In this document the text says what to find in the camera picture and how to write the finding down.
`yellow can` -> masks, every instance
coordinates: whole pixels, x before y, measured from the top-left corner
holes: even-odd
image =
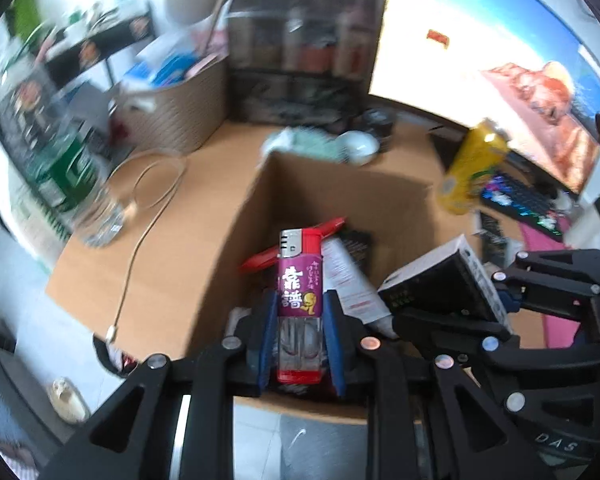
[[[506,132],[490,119],[471,128],[438,188],[440,205],[457,215],[469,212],[509,153],[508,140]]]

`desktop wallpaper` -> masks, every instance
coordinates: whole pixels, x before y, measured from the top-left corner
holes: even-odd
[[[386,0],[370,93],[474,126],[574,192],[600,148],[600,66],[537,0]]]

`pink mat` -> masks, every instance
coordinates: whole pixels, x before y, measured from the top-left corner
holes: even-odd
[[[520,232],[525,241],[525,247],[528,251],[560,251],[565,249],[565,245],[551,240],[546,235],[526,224],[519,223]],[[566,348],[572,345],[573,336],[580,324],[576,321],[562,319],[555,316],[542,316],[544,325],[544,343],[547,348]]]

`purple lighter label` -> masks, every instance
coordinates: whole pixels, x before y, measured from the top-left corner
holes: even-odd
[[[280,317],[322,315],[322,256],[300,254],[278,259]]]

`yellow cartoon figure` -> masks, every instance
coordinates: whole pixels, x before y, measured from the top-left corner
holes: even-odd
[[[309,316],[314,316],[314,306],[316,301],[318,301],[318,297],[314,292],[308,292],[304,295],[302,306],[300,307],[302,310],[305,310]]]

